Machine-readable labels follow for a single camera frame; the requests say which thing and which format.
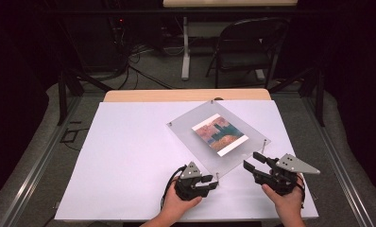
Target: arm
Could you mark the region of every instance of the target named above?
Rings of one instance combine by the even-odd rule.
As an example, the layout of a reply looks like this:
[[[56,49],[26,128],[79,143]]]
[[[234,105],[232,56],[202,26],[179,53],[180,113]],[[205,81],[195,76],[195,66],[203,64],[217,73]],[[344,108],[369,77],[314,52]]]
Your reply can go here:
[[[176,194],[174,185],[176,183],[172,182],[170,188],[164,199],[164,205],[162,211],[155,218],[149,220],[147,223],[143,224],[144,227],[166,227],[171,226],[177,222],[182,215],[191,209],[192,207],[198,205],[201,201],[201,197],[196,197],[191,201],[182,201]]]
[[[302,185],[302,181],[298,179],[297,183]],[[302,192],[296,186],[290,194],[280,196],[267,184],[262,185],[262,189],[267,196],[274,202],[277,214],[285,227],[302,227],[305,223],[300,215]]]

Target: hand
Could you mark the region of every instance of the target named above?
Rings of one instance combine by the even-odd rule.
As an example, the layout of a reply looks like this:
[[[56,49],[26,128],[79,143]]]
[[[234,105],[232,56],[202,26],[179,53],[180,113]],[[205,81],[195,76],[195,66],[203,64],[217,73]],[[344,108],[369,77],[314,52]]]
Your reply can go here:
[[[183,201],[176,193],[176,189],[174,188],[175,184],[176,182],[173,181],[168,188],[167,194],[164,198],[163,208],[159,215],[142,226],[171,226],[177,222],[185,212],[202,201],[201,197],[196,197],[190,201]]]
[[[298,176],[297,183],[303,185],[302,180]],[[262,185],[262,189],[267,196],[274,202],[277,214],[285,227],[290,226],[305,226],[300,215],[302,206],[302,190],[297,186],[294,187],[291,193],[284,196],[277,194],[267,184]]]

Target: black chair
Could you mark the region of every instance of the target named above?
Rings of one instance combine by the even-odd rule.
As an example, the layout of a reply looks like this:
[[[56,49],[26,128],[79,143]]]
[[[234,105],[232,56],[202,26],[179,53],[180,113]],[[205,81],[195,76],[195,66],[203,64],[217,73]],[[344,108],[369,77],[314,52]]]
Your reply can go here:
[[[215,60],[215,85],[218,88],[218,74],[230,71],[267,69],[267,88],[276,49],[288,28],[282,18],[256,18],[235,22],[220,34],[215,45],[214,57],[209,65],[209,76]]]

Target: table surface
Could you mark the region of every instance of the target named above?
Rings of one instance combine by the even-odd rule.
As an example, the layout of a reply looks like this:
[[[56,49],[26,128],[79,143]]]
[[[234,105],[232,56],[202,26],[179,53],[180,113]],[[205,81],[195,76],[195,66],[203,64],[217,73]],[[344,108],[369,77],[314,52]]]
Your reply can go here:
[[[298,0],[163,0],[166,8],[289,7]]]
[[[220,105],[270,139],[265,156],[295,155],[265,89],[111,91],[95,114],[55,219],[145,221],[156,216],[165,184],[178,167],[194,161],[209,174],[166,122],[218,96],[225,99]],[[247,161],[269,170],[253,158]],[[304,206],[304,218],[318,217],[309,189]],[[239,165],[180,221],[265,218],[278,218],[274,204]]]

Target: photograph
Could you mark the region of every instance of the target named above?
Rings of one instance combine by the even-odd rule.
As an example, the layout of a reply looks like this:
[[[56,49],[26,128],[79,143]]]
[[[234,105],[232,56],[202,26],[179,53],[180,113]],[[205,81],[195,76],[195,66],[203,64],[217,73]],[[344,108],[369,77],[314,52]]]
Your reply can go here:
[[[207,118],[193,126],[192,129],[220,157],[223,157],[223,155],[248,140],[246,135],[219,114]]]

